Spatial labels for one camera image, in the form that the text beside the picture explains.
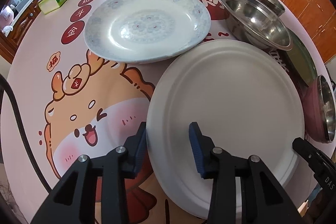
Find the pink steel bowl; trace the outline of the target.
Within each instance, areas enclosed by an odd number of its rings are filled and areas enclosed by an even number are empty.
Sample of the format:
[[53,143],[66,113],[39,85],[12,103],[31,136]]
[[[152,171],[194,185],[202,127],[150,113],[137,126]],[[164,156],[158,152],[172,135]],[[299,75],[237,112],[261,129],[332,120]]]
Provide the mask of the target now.
[[335,102],[323,75],[307,89],[302,105],[307,134],[316,142],[331,143],[335,138]]

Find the white paper plate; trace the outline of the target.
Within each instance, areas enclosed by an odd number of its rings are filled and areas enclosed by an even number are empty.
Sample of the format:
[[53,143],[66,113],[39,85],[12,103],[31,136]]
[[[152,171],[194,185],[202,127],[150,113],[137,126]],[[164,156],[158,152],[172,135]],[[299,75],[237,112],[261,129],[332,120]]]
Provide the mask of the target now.
[[147,114],[155,176],[181,209],[205,218],[211,180],[197,172],[189,125],[231,155],[258,155],[286,186],[298,165],[291,144],[305,133],[301,100],[284,69],[264,51],[236,40],[201,43],[159,80]]

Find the green plate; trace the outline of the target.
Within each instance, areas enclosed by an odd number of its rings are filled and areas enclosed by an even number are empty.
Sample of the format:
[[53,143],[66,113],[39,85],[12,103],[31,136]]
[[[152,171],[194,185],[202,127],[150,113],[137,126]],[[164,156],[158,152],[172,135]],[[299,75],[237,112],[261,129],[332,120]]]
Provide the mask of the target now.
[[292,49],[284,52],[286,59],[308,87],[317,78],[317,69],[300,38],[289,28],[288,32],[291,37]]

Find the large stainless steel bowl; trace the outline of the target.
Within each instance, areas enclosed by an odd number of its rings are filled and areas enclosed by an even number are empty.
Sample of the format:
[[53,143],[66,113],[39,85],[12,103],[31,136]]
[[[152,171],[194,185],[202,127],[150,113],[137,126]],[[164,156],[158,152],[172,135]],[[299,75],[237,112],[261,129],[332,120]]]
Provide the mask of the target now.
[[293,40],[280,18],[258,0],[220,0],[228,12],[227,27],[240,41],[263,51],[293,48]]

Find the blue patterned ceramic plate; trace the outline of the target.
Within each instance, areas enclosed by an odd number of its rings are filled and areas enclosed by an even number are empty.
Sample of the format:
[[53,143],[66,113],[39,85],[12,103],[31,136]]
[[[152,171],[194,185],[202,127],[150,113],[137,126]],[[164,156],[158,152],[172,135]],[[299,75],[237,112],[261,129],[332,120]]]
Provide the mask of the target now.
[[199,0],[106,0],[86,22],[84,40],[103,59],[149,64],[197,46],[210,27]]

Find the cartoon printed table mat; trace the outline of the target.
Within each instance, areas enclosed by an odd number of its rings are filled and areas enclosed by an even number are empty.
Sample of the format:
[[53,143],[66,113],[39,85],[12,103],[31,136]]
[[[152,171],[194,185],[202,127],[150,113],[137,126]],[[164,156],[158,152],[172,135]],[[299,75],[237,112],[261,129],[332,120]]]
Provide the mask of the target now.
[[[84,29],[82,19],[92,12],[91,0],[81,0],[71,15],[72,24],[64,31],[65,46]],[[228,18],[219,0],[198,0],[208,9],[212,27],[205,42],[229,37],[223,27]],[[122,145],[146,120],[154,88],[172,60],[155,64],[130,65],[100,58],[84,46],[56,52],[47,69],[55,69],[51,79],[52,100],[45,108],[44,144],[46,158],[60,179],[82,154],[103,156]],[[165,195],[145,155],[135,180],[126,180],[130,223],[206,223],[183,211]]]

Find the orange wooden cabinet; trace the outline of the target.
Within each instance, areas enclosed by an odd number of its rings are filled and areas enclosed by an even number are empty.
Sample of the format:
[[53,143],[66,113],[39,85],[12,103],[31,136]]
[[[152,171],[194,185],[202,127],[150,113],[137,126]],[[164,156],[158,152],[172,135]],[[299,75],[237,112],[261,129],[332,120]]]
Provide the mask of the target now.
[[330,0],[280,0],[306,30],[324,63],[335,57],[335,8]]

